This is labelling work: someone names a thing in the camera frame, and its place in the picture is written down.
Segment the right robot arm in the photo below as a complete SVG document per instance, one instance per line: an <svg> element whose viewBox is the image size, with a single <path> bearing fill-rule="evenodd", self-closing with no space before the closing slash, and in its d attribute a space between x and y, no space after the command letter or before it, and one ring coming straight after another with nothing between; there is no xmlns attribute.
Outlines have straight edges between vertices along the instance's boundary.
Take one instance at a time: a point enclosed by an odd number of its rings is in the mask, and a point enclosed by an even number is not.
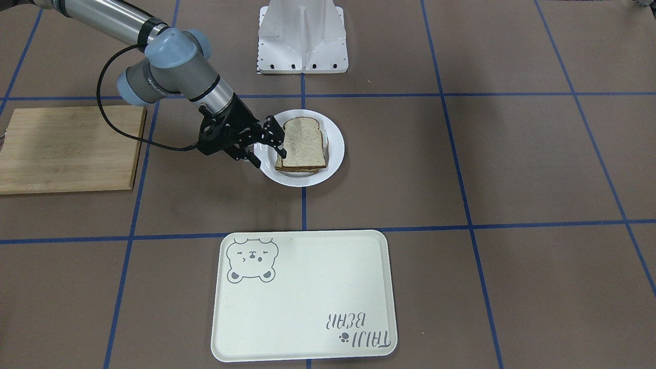
<svg viewBox="0 0 656 369"><path fill-rule="evenodd" d="M259 168L252 147L272 147L281 157L285 132L269 115L257 119L227 80L210 64L211 45L197 30L181 30L124 1L34 1L66 18L87 24L123 42L126 47L110 57L96 84L96 102L110 128L129 139L174 152L198 150L206 156L225 152L234 160L246 160ZM167 146L122 132L108 119L101 104L101 85L111 63L125 52L139 50L145 58L118 77L117 90L131 105L145 107L169 96L183 96L203 117L198 139L185 147Z"/></svg>

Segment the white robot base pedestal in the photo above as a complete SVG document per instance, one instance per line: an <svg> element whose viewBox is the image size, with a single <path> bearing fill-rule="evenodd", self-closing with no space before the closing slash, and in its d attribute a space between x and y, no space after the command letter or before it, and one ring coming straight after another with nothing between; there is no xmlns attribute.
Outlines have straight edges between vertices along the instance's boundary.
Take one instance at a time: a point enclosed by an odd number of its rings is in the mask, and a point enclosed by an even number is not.
<svg viewBox="0 0 656 369"><path fill-rule="evenodd" d="M258 73L349 70L344 10L333 1L271 1L258 21Z"/></svg>

